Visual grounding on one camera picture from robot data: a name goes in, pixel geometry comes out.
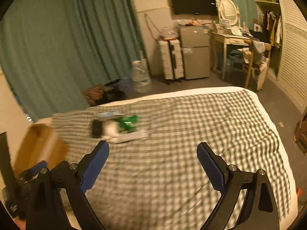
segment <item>white suitcase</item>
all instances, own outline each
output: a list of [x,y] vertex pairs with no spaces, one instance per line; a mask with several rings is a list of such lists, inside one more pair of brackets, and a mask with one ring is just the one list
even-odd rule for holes
[[174,80],[184,77],[180,41],[159,41],[159,45],[165,79]]

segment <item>green toy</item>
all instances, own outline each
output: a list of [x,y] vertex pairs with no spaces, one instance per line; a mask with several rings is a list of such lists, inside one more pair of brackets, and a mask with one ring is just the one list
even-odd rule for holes
[[128,118],[120,117],[117,119],[119,127],[124,131],[133,132],[136,130],[136,123],[138,122],[138,116],[134,115]]

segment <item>hanging clothes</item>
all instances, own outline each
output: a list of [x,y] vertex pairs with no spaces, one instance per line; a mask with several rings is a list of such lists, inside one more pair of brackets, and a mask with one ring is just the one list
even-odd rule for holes
[[270,43],[271,43],[272,46],[274,46],[274,42],[275,42],[275,28],[277,26],[277,22],[278,22],[278,19],[275,18],[274,24],[273,24],[273,27],[272,27],[272,30],[271,30],[271,33],[270,33]]
[[265,35],[266,41],[262,40],[263,42],[266,42],[269,44],[270,44],[270,36],[271,36],[270,29],[272,29],[273,24],[274,24],[274,21],[271,17],[270,12],[271,11],[267,10],[263,18],[263,34]]
[[272,25],[274,23],[275,18],[276,18],[275,13],[268,10],[267,11],[267,30],[270,31],[270,29],[272,28]]
[[280,48],[280,41],[282,40],[282,20],[281,16],[278,20],[277,31],[275,36],[275,47]]

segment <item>water bottle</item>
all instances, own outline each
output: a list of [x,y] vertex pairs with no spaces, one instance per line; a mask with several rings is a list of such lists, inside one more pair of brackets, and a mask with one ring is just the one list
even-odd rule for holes
[[132,62],[132,80],[137,93],[146,93],[151,89],[151,79],[147,67],[141,61]]

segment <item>louvered door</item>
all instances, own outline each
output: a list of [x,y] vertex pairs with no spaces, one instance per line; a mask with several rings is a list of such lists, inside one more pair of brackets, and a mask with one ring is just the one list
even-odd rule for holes
[[277,79],[303,111],[307,101],[307,22],[293,0],[279,2],[283,29]]

